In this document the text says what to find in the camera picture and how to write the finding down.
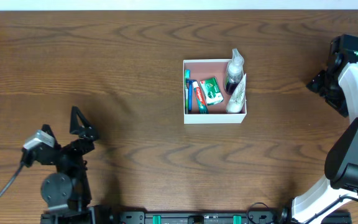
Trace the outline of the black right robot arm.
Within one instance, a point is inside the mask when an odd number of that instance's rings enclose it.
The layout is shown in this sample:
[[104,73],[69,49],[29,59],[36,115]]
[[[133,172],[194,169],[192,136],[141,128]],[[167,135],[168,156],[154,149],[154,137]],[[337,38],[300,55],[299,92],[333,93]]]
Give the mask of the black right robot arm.
[[335,37],[326,69],[307,88],[348,117],[350,125],[328,152],[322,178],[291,200],[280,223],[350,223],[350,214],[337,210],[350,201],[358,203],[358,37]]

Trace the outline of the blue disposable razor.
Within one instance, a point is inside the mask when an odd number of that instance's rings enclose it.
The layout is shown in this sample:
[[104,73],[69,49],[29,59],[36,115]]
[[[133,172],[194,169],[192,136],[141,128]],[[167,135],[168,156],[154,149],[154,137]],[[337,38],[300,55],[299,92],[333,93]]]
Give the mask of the blue disposable razor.
[[186,83],[188,84],[188,112],[192,111],[192,99],[193,99],[193,83],[195,80],[187,79]]

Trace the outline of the green white toothbrush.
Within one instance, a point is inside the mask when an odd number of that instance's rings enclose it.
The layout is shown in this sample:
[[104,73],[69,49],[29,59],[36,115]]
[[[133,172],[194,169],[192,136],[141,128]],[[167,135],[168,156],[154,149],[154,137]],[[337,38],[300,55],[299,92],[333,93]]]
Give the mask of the green white toothbrush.
[[185,113],[188,114],[190,106],[190,92],[188,88],[188,80],[190,79],[190,70],[184,72],[184,91],[185,91]]

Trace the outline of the white leaf-print lotion tube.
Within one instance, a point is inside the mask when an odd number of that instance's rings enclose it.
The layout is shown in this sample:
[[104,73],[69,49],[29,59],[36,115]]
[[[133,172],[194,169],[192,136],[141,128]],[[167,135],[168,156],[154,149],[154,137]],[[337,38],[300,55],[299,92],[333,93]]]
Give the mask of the white leaf-print lotion tube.
[[231,95],[227,106],[226,112],[227,113],[240,113],[244,104],[246,102],[246,74],[242,76],[239,84],[237,85],[236,89],[234,90],[233,94]]

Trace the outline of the red green toothpaste tube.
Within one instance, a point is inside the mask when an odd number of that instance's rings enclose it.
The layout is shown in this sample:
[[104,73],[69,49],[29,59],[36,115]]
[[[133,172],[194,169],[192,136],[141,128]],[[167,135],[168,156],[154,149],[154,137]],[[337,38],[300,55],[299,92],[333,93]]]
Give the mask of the red green toothpaste tube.
[[196,95],[196,100],[197,100],[200,114],[208,114],[209,112],[207,109],[207,105],[204,101],[203,94],[202,94],[202,91],[201,91],[201,88],[200,88],[198,82],[194,81],[192,84],[193,84],[193,90]]

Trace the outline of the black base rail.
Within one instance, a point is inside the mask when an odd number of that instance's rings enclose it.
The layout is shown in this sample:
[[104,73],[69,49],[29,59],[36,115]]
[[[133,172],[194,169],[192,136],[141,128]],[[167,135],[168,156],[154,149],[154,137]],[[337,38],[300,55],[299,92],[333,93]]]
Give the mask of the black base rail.
[[269,224],[297,222],[295,219],[280,217],[276,212],[267,208],[244,213],[149,213],[140,210],[114,212],[111,208],[97,205],[82,212],[62,210],[44,213],[40,217],[41,224]]

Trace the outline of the green soap bar packet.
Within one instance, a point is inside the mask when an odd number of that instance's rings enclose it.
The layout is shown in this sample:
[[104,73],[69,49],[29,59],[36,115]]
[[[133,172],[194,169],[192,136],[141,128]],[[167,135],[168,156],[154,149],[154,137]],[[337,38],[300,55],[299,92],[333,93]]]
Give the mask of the green soap bar packet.
[[200,87],[203,91],[205,102],[208,106],[223,102],[224,97],[221,93],[216,77],[201,80]]

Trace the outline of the clear foam pump soap bottle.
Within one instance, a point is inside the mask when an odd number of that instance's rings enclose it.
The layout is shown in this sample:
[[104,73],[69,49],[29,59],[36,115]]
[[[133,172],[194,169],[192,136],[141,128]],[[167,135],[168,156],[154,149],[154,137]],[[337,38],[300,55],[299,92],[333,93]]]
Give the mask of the clear foam pump soap bottle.
[[232,50],[232,59],[227,64],[226,76],[224,78],[224,90],[232,95],[243,76],[244,58],[237,49]]

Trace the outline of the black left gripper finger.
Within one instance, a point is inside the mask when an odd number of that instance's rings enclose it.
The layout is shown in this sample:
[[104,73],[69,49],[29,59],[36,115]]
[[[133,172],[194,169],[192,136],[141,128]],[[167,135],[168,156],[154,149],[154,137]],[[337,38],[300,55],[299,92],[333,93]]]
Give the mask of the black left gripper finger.
[[58,143],[52,128],[48,124],[44,124],[41,129],[41,142],[43,145],[49,148],[61,149],[62,146]]
[[77,106],[71,107],[70,134],[89,141],[97,141],[99,139],[97,129],[85,118]]

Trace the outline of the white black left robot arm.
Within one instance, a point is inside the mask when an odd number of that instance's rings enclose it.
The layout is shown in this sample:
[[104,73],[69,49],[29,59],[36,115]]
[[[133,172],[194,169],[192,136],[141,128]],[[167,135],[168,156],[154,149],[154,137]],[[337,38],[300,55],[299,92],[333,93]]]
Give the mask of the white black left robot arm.
[[56,173],[49,175],[41,186],[42,198],[50,212],[82,212],[91,201],[87,162],[83,156],[94,150],[99,134],[76,106],[71,108],[70,134],[78,138],[61,146],[51,127],[45,124],[25,141],[22,148],[21,164],[24,166],[30,167],[37,161],[56,167]]

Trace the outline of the white box pink interior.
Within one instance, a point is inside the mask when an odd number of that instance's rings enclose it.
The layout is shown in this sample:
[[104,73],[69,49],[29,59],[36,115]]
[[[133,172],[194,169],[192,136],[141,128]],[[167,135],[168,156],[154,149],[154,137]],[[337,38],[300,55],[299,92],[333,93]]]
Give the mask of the white box pink interior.
[[207,106],[208,114],[200,114],[196,94],[192,88],[188,88],[188,91],[192,92],[192,110],[186,113],[186,110],[183,109],[185,124],[237,124],[243,122],[247,115],[247,101],[245,101],[239,113],[226,113],[226,106],[231,98],[231,95],[228,95],[224,90],[224,79],[229,61],[230,59],[198,59],[183,61],[182,88],[184,88],[184,84],[186,84],[184,79],[185,72],[189,70],[190,79],[196,80],[198,83],[201,80],[216,77],[219,89],[224,97],[223,102]]

